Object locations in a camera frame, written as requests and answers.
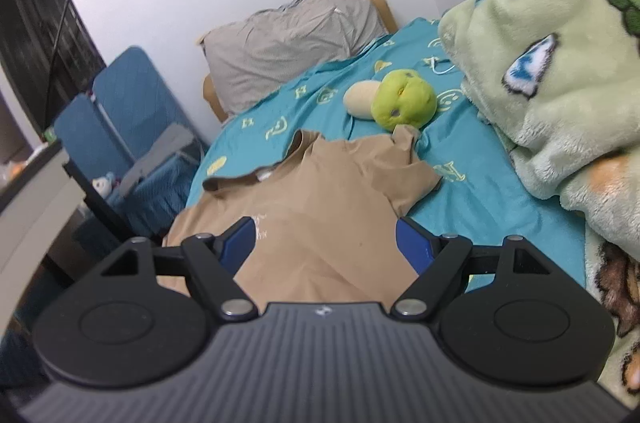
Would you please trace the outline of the tan t-shirt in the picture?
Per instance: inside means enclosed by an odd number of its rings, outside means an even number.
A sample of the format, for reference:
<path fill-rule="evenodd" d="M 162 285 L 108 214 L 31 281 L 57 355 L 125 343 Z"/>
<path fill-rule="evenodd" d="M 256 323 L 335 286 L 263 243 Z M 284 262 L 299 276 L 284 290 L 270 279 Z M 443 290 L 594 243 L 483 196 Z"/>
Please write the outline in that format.
<path fill-rule="evenodd" d="M 234 279 L 259 309 L 275 302 L 390 308 L 418 275 L 397 248 L 396 223 L 440 180 L 416 154 L 419 137 L 405 125 L 355 140 L 296 131 L 268 177 L 254 170 L 206 179 L 164 243 L 219 235 L 247 216 L 256 243 Z"/>

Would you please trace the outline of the blue folding chair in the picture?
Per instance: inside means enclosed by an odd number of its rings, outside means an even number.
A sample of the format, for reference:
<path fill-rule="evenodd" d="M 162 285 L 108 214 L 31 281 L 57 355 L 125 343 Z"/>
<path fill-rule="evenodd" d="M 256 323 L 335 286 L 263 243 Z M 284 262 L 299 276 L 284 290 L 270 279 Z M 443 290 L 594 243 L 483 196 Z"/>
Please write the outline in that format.
<path fill-rule="evenodd" d="M 164 235 L 186 207 L 208 146 L 143 49 L 127 48 L 53 123 L 89 181 L 112 180 L 107 204 L 137 235 Z"/>

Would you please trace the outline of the teal patterned bed sheet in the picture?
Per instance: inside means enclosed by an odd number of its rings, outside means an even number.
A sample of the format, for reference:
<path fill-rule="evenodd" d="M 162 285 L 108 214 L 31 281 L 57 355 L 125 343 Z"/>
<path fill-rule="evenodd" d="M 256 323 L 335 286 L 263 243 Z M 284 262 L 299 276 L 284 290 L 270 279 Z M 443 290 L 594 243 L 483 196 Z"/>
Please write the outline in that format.
<path fill-rule="evenodd" d="M 329 140 L 378 134 L 372 120 L 346 112 L 344 94 L 360 80 L 408 68 L 436 92 L 437 112 L 416 152 L 442 177 L 442 187 L 414 206 L 411 217 L 436 233 L 459 233 L 480 244 L 523 235 L 584 284 L 584 218 L 562 209 L 555 198 L 542 201 L 526 191 L 494 128 L 478 118 L 461 91 L 462 74 L 444 53 L 437 27 L 436 21 L 417 18 L 355 57 L 311 68 L 229 120 L 204 156 L 186 203 L 198 201 L 209 176 L 235 177 L 280 161 L 299 128 Z"/>

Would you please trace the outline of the small white toy figure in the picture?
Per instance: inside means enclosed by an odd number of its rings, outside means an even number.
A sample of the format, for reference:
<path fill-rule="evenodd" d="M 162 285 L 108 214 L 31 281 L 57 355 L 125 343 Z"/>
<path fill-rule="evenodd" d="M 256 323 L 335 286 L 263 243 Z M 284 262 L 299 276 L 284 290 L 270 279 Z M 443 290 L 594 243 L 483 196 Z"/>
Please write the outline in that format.
<path fill-rule="evenodd" d="M 112 172 L 92 180 L 92 187 L 101 198 L 107 198 L 116 186 L 117 179 Z"/>

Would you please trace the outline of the green plush toy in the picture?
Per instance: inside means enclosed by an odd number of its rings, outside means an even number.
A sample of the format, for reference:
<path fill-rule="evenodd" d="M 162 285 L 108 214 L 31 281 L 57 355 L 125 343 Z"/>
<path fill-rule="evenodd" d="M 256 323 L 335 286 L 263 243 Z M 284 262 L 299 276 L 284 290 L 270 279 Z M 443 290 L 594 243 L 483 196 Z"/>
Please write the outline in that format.
<path fill-rule="evenodd" d="M 437 111 L 435 89 L 417 71 L 398 68 L 379 82 L 352 84 L 344 94 L 344 107 L 357 120 L 373 120 L 392 132 L 399 125 L 421 129 Z"/>

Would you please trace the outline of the grey pillow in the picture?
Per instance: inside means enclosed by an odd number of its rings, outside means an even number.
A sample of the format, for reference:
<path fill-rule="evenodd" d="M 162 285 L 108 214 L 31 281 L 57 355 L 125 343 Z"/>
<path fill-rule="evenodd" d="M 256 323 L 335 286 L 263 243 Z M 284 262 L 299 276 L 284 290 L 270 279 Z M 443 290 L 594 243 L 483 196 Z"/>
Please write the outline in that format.
<path fill-rule="evenodd" d="M 386 34 L 370 0 L 293 0 L 215 27 L 198 45 L 231 118 L 310 68 L 356 56 Z"/>

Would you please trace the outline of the white desk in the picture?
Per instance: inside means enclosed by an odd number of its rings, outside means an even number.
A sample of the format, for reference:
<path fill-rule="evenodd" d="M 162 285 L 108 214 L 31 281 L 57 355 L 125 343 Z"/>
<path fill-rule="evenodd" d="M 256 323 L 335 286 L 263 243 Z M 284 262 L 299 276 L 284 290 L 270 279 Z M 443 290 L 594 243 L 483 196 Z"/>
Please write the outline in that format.
<path fill-rule="evenodd" d="M 41 149 L 1 193 L 1 304 L 13 309 L 85 198 L 58 141 Z"/>

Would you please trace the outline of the light green fleece blanket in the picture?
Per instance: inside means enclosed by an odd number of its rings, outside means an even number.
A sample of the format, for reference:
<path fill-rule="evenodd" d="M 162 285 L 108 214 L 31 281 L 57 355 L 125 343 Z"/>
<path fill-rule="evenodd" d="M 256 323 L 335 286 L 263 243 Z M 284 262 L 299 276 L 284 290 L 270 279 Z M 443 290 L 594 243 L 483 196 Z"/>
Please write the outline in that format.
<path fill-rule="evenodd" d="M 466 0 L 439 38 L 526 190 L 586 223 L 616 336 L 600 381 L 639 402 L 639 0 Z"/>

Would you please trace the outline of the dark window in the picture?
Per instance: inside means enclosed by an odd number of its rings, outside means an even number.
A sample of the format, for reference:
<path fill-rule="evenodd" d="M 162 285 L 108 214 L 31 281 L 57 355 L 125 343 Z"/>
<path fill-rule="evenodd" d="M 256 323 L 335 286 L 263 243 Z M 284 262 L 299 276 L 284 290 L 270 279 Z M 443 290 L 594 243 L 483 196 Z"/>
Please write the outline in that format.
<path fill-rule="evenodd" d="M 105 62 L 73 0 L 1 0 L 1 68 L 43 134 Z"/>

